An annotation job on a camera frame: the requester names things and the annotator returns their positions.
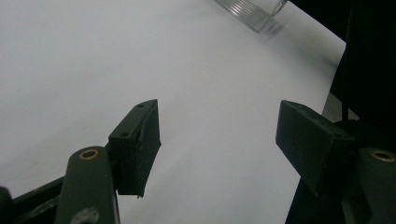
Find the black metal bracket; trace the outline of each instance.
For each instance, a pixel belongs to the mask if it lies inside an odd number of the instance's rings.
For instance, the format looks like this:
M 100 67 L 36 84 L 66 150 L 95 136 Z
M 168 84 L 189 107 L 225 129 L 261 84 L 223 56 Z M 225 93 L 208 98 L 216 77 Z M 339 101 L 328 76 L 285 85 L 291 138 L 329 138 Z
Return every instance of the black metal bracket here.
M 286 223 L 396 223 L 394 142 L 393 133 L 282 101 L 276 143 L 301 176 Z
M 105 147 L 74 153 L 66 175 L 12 200 L 0 188 L 0 223 L 117 224 L 117 194 L 143 197 L 161 146 L 157 100 L 136 105 Z

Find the white paper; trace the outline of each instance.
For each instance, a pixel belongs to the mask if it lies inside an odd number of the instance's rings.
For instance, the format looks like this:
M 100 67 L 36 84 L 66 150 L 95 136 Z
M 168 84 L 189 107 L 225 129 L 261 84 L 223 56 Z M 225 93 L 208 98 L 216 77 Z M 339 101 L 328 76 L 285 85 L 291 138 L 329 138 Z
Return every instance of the white paper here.
M 280 101 L 321 112 L 345 44 L 282 13 L 258 35 L 210 0 L 2 1 L 0 185 L 16 197 L 64 175 L 158 99 L 163 145 L 121 223 L 284 223 L 299 176 L 275 143 Z

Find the transparent container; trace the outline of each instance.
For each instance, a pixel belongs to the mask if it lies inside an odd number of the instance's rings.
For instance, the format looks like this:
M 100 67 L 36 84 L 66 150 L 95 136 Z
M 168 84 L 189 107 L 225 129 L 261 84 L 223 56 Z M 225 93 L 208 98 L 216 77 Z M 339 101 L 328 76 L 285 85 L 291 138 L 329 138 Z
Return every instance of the transparent container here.
M 289 0 L 215 0 L 255 32 L 262 31 Z

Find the screw hole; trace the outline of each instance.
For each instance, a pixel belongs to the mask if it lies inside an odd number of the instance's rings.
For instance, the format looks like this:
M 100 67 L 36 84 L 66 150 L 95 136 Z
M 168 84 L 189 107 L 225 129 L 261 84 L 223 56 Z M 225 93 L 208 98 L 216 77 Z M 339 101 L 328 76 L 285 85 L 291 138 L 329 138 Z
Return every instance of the screw hole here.
M 385 151 L 377 150 L 375 152 L 372 152 L 372 156 L 380 161 L 387 161 L 387 162 L 395 162 L 396 161 L 396 158 L 393 155 L 388 154 L 388 152 L 385 152 Z
M 89 161 L 95 159 L 98 156 L 98 154 L 99 154 L 98 150 L 88 149 L 83 151 L 81 154 L 79 154 L 79 158 L 84 161 Z

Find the white table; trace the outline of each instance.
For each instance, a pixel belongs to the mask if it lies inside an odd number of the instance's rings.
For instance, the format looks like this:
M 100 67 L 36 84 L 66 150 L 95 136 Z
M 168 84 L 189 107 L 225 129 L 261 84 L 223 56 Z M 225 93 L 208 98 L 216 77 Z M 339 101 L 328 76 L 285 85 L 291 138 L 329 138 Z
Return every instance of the white table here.
M 288 3 L 275 36 L 211 0 L 0 3 L 0 185 L 13 197 L 159 100 L 162 147 L 121 223 L 284 223 L 283 99 L 321 112 L 344 42 Z

